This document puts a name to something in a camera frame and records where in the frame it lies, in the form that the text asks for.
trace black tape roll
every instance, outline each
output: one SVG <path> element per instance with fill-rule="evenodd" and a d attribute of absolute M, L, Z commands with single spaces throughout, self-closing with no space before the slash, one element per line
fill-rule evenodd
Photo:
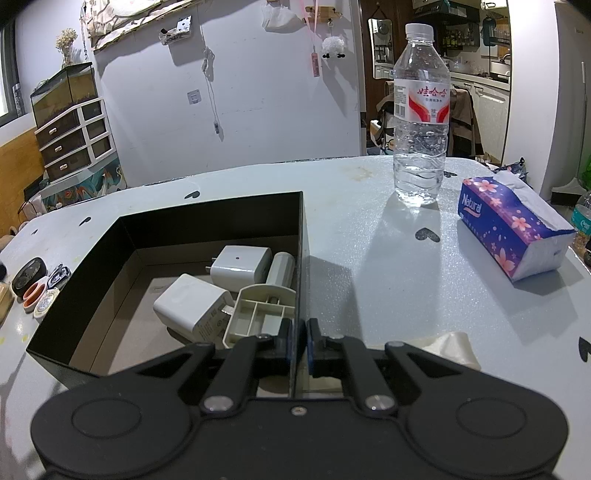
<path fill-rule="evenodd" d="M 12 291 L 21 299 L 29 287 L 45 275 L 47 275 L 47 267 L 43 260 L 39 257 L 33 258 L 14 277 Z"/>

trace mirror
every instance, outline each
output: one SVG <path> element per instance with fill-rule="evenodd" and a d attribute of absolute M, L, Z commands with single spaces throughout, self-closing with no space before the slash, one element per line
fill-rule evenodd
<path fill-rule="evenodd" d="M 392 21 L 369 19 L 369 37 L 375 79 L 391 79 L 394 71 Z"/>

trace drawer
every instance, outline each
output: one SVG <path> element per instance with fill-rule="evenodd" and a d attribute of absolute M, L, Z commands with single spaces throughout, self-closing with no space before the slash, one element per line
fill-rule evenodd
<path fill-rule="evenodd" d="M 99 158 L 110 149 L 111 141 L 109 140 L 109 137 L 101 138 L 98 142 L 92 144 L 92 153 L 94 153 L 95 158 Z"/>
<path fill-rule="evenodd" d="M 70 135 L 66 135 L 60 141 L 52 143 L 48 147 L 41 150 L 41 155 L 45 161 L 45 165 L 51 163 L 57 158 L 63 157 L 68 152 L 86 145 L 84 140 L 84 132 L 82 129 L 78 129 L 72 132 Z"/>
<path fill-rule="evenodd" d="M 84 117 L 84 120 L 90 120 L 91 118 L 99 116 L 102 112 L 100 101 L 89 103 L 82 107 L 82 116 Z"/>
<path fill-rule="evenodd" d="M 93 122 L 86 126 L 86 131 L 88 132 L 88 138 L 91 140 L 94 137 L 98 137 L 100 134 L 103 134 L 107 131 L 107 127 L 105 125 L 105 119 L 101 118 L 96 122 Z"/>
<path fill-rule="evenodd" d="M 78 127 L 78 125 L 80 125 L 78 120 L 78 111 L 74 110 L 73 112 L 64 115 L 57 122 L 53 122 L 51 125 L 37 134 L 39 148 L 43 148 L 53 139 L 65 134 L 73 128 Z"/>
<path fill-rule="evenodd" d="M 87 165 L 90 165 L 90 156 L 88 155 L 88 149 L 85 148 L 47 167 L 47 175 L 49 176 L 49 181 L 54 181 L 76 170 L 80 170 Z"/>

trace white cabinet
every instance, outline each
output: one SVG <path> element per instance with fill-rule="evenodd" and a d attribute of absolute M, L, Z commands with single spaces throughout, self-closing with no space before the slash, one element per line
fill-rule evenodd
<path fill-rule="evenodd" d="M 439 0 L 413 0 L 413 8 L 423 7 L 428 4 L 434 4 L 438 1 Z"/>
<path fill-rule="evenodd" d="M 509 120 L 509 92 L 474 83 L 470 94 L 474 102 L 482 148 L 485 153 L 502 161 Z"/>
<path fill-rule="evenodd" d="M 482 0 L 480 3 L 482 10 L 493 10 L 494 8 L 507 8 L 507 0 Z"/>

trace bottle cap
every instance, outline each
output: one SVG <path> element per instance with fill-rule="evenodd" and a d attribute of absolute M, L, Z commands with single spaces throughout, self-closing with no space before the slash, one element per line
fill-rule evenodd
<path fill-rule="evenodd" d="M 433 42 L 433 27 L 424 23 L 408 23 L 406 25 L 408 40 L 420 40 Z"/>

